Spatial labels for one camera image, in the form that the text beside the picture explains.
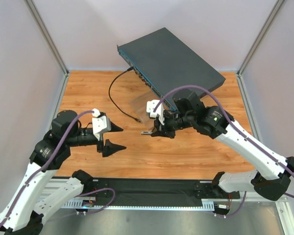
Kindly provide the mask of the silver SFP module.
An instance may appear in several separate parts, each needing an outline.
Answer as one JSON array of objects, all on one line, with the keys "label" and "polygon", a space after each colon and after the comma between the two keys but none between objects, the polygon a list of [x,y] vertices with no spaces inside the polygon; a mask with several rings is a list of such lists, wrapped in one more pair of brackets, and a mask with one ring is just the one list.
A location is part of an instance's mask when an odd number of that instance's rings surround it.
[{"label": "silver SFP module", "polygon": [[141,135],[152,135],[152,132],[149,131],[142,131]]}]

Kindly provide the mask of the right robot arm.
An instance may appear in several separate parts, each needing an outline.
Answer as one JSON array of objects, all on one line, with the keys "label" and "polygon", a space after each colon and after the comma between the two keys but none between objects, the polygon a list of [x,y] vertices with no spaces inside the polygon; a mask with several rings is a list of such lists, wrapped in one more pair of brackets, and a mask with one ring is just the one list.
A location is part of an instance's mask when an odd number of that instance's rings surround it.
[{"label": "right robot arm", "polygon": [[284,157],[248,133],[220,105],[205,106],[188,88],[173,95],[176,111],[163,108],[161,100],[147,102],[146,112],[154,120],[151,136],[173,139],[177,130],[192,127],[198,133],[227,145],[254,166],[254,170],[219,172],[211,183],[217,196],[237,191],[256,192],[277,201],[286,194],[294,176],[294,157]]}]

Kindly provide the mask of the blue-faced grey network switch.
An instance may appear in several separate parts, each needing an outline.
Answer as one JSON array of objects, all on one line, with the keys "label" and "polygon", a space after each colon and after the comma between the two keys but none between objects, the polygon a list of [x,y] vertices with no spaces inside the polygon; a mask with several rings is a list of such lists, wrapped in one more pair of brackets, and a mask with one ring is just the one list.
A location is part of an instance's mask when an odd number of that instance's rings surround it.
[{"label": "blue-faced grey network switch", "polygon": [[196,85],[212,92],[225,82],[224,76],[165,27],[117,50],[159,98],[180,86]]}]

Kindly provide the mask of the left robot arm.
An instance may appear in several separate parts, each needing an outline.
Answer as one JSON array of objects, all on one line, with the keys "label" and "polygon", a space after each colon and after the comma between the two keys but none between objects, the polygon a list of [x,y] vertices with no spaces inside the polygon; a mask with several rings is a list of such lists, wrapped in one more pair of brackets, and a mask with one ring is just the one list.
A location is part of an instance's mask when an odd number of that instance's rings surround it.
[{"label": "left robot arm", "polygon": [[108,157],[126,147],[104,140],[103,135],[121,131],[121,127],[98,109],[80,114],[73,110],[61,111],[52,120],[50,130],[35,145],[17,191],[0,213],[0,232],[37,235],[50,217],[74,197],[113,191],[109,187],[98,188],[91,175],[78,170],[63,186],[39,201],[45,186],[71,155],[72,147],[95,145],[98,153]]}]

